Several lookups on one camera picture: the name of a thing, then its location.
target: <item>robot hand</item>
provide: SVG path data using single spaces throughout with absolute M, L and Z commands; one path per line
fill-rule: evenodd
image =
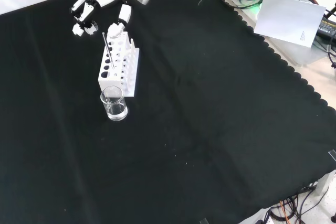
M 118 38 L 121 33 L 124 31 L 126 25 L 128 24 L 130 17 L 131 17 L 132 8 L 129 5 L 122 5 L 118 24 L 113 23 L 107 32 L 107 35 L 110 36 L 112 39 Z

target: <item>white table surface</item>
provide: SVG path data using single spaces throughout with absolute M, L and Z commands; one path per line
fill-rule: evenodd
M 327 9 L 332 9 L 335 5 L 336 0 L 317 0 L 320 5 L 326 6 Z M 243 20 L 251 27 L 255 27 L 256 23 L 256 12 L 251 10 L 237 9 Z M 269 43 L 269 46 L 275 50 L 275 52 L 281 55 L 281 58 L 288 62 L 288 65 L 294 67 L 295 71 L 300 73 L 302 78 L 308 81 L 309 85 L 312 85 L 315 92 L 318 92 L 322 99 L 326 100 L 328 105 L 336 109 L 336 70 L 331 68 L 331 62 L 327 57 L 327 54 L 320 51 L 316 47 L 305 48 L 294 45 L 289 42 L 284 42 L 272 38 L 265 38 L 265 41 Z M 293 58 L 297 56 L 305 57 L 307 54 L 318 54 L 319 60 L 308 64 L 300 65 L 297 64 Z

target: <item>white paper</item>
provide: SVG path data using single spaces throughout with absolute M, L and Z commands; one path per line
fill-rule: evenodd
M 325 10 L 299 0 L 264 0 L 254 32 L 311 47 Z

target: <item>electronic component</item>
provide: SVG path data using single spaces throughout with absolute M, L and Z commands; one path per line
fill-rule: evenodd
M 334 33 L 336 33 L 336 23 L 326 18 L 322 18 L 316 35 L 329 41 Z

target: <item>table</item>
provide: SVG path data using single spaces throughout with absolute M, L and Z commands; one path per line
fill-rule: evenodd
M 238 223 L 333 170 L 335 111 L 218 0 L 134 6 L 137 93 L 109 121 L 73 1 L 0 17 L 1 222 Z

